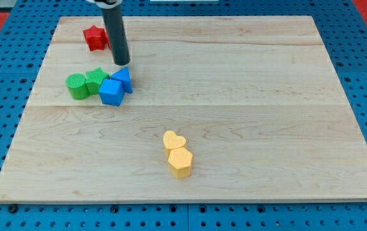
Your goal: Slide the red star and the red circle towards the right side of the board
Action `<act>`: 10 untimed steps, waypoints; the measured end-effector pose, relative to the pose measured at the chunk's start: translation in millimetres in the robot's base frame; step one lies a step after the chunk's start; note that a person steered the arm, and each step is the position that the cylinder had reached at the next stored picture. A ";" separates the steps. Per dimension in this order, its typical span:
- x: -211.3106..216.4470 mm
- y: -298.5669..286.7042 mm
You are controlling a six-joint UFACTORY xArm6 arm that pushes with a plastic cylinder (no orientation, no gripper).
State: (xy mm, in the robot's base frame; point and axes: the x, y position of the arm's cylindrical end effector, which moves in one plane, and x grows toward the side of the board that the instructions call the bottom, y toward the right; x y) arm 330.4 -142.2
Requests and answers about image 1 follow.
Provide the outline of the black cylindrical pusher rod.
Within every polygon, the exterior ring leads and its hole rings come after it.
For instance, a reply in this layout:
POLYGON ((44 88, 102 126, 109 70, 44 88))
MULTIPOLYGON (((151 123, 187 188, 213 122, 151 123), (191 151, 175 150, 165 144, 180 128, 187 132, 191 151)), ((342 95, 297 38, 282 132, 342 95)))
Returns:
POLYGON ((100 8, 114 63, 126 65, 130 62, 130 54, 123 23, 121 2, 101 2, 100 8))

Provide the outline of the white rod mount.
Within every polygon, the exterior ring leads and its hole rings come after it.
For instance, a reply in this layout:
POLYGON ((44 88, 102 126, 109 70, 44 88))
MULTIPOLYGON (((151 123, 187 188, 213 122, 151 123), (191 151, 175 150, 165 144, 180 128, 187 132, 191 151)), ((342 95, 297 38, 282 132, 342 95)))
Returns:
POLYGON ((123 0, 86 0, 89 3, 95 4, 106 4, 106 5, 119 5, 122 4, 123 0))

